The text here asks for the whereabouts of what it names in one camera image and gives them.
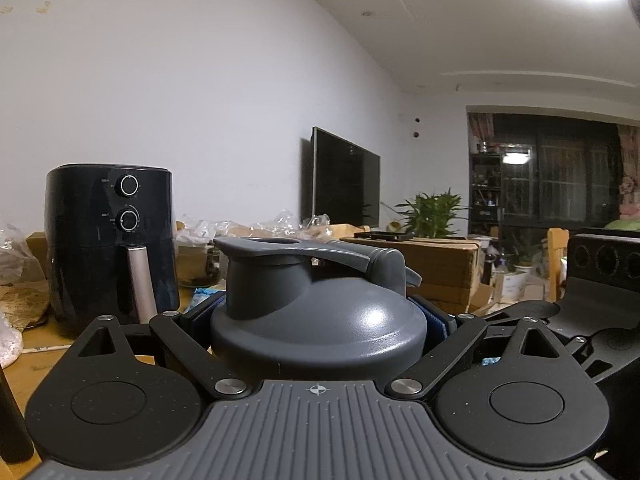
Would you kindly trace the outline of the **clear bag of grains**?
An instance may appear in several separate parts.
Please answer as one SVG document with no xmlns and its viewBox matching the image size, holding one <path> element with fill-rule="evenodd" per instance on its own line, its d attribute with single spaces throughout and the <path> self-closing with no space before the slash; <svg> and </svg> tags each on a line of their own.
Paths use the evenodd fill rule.
<svg viewBox="0 0 640 480">
<path fill-rule="evenodd" d="M 1 219 L 1 367 L 21 355 L 23 332 L 41 321 L 49 305 L 43 268 L 26 236 Z"/>
</svg>

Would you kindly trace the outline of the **green potted plant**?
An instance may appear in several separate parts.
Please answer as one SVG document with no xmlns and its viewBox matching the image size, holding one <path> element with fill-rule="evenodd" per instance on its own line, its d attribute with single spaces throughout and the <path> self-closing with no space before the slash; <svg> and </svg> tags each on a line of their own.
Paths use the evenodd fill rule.
<svg viewBox="0 0 640 480">
<path fill-rule="evenodd" d="M 450 238 L 459 235 L 454 222 L 465 220 L 462 196 L 447 190 L 442 193 L 418 193 L 413 198 L 390 206 L 381 206 L 394 215 L 401 232 L 421 238 Z"/>
</svg>

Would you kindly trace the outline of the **clear bag of flatbread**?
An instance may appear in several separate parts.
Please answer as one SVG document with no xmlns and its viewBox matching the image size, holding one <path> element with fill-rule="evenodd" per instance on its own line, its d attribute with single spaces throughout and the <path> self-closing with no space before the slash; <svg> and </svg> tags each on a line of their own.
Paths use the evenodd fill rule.
<svg viewBox="0 0 640 480">
<path fill-rule="evenodd" d="M 273 219 L 250 226 L 232 220 L 191 220 L 177 222 L 176 243 L 184 247 L 213 246 L 217 237 L 277 237 L 296 240 L 329 240 L 333 235 L 326 214 L 300 221 L 291 211 L 281 210 Z"/>
</svg>

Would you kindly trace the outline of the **brown cardboard box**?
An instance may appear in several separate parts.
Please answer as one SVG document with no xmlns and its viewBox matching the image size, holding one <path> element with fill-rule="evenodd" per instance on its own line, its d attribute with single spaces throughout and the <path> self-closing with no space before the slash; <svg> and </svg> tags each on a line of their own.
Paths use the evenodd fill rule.
<svg viewBox="0 0 640 480">
<path fill-rule="evenodd" d="M 371 240 L 343 237 L 344 242 L 399 250 L 406 265 L 422 276 L 420 287 L 408 287 L 451 314 L 471 312 L 472 299 L 480 286 L 484 252 L 476 240 L 413 238 L 412 240 Z"/>
</svg>

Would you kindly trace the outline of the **clear shaker bottle grey lid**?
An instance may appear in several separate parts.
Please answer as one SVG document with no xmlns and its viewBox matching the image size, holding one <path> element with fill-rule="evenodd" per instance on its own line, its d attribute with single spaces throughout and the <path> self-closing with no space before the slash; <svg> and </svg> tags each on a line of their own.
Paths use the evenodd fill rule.
<svg viewBox="0 0 640 480">
<path fill-rule="evenodd" d="M 422 356 L 427 320 L 407 297 L 420 275 L 395 248 L 331 240 L 221 237 L 226 301 L 214 355 L 248 382 L 372 380 Z"/>
</svg>

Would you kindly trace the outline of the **black flat television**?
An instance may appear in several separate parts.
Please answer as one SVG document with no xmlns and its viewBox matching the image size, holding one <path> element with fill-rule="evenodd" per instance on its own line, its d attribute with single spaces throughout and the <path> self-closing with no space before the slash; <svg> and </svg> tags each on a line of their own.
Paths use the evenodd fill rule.
<svg viewBox="0 0 640 480">
<path fill-rule="evenodd" d="M 381 157 L 320 127 L 303 148 L 300 212 L 333 224 L 378 226 Z"/>
</svg>

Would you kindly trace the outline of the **black air fryer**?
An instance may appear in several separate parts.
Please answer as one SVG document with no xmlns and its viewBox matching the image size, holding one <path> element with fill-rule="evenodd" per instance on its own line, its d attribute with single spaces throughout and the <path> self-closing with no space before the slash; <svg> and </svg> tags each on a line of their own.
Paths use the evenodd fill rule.
<svg viewBox="0 0 640 480">
<path fill-rule="evenodd" d="M 47 175 L 50 304 L 79 333 L 97 316 L 143 323 L 180 306 L 172 175 L 165 168 L 67 164 Z"/>
</svg>

